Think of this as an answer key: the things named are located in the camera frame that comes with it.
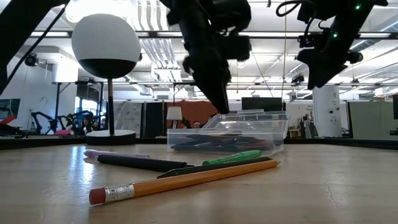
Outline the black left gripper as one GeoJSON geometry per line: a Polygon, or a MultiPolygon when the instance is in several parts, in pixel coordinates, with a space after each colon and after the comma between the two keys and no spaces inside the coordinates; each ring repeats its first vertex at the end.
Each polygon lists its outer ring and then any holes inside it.
{"type": "Polygon", "coordinates": [[[247,0],[161,0],[169,10],[167,22],[178,25],[188,56],[183,68],[221,113],[229,113],[228,69],[222,59],[248,59],[251,43],[239,35],[251,21],[247,0]]]}

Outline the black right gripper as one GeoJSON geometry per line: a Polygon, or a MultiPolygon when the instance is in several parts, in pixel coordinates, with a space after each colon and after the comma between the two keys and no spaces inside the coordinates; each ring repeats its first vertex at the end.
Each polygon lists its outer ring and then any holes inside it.
{"type": "Polygon", "coordinates": [[[346,46],[348,42],[341,39],[339,33],[330,28],[300,35],[297,41],[302,48],[297,60],[309,67],[309,90],[324,86],[347,67],[346,62],[354,64],[354,51],[346,46]]]}

